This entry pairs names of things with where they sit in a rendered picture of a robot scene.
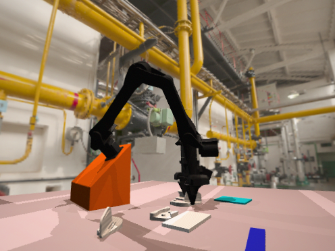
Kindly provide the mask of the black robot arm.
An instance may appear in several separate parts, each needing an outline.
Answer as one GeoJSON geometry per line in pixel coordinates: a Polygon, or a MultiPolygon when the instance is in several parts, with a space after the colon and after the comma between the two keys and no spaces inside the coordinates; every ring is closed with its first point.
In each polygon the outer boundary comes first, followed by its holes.
{"type": "Polygon", "coordinates": [[[196,131],[194,123],[184,110],[173,78],[150,67],[145,61],[138,61],[129,67],[123,87],[103,118],[89,132],[91,148],[94,150],[99,149],[106,156],[104,161],[115,159],[123,149],[123,146],[120,147],[111,138],[114,129],[117,127],[114,124],[115,119],[132,93],[142,83],[162,89],[176,120],[179,140],[175,145],[181,148],[181,158],[197,157],[197,148],[201,157],[218,157],[217,138],[201,139],[200,133],[196,131]]]}

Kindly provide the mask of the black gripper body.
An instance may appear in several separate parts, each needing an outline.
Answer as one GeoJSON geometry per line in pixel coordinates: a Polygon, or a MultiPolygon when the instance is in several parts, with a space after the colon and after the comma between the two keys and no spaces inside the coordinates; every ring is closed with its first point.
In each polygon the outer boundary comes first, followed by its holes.
{"type": "Polygon", "coordinates": [[[188,182],[189,185],[209,185],[209,177],[203,174],[197,174],[197,158],[181,158],[181,173],[176,173],[174,179],[180,179],[180,182],[188,182]]]}

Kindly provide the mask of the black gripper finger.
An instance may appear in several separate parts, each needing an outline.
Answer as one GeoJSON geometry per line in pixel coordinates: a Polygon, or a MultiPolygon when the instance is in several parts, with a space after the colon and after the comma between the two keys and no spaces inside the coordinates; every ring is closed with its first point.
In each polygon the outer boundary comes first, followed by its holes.
{"type": "Polygon", "coordinates": [[[184,194],[184,197],[185,197],[185,195],[186,195],[185,184],[187,184],[188,182],[178,182],[178,183],[179,183],[179,185],[180,185],[180,187],[181,187],[181,190],[182,190],[182,192],[183,192],[183,194],[184,194]]]}
{"type": "Polygon", "coordinates": [[[196,199],[196,196],[197,196],[197,192],[198,192],[198,189],[201,186],[203,186],[203,185],[192,186],[192,185],[189,185],[189,184],[185,184],[185,188],[186,188],[188,197],[190,199],[189,201],[190,201],[191,205],[195,204],[195,199],[196,199]]]}

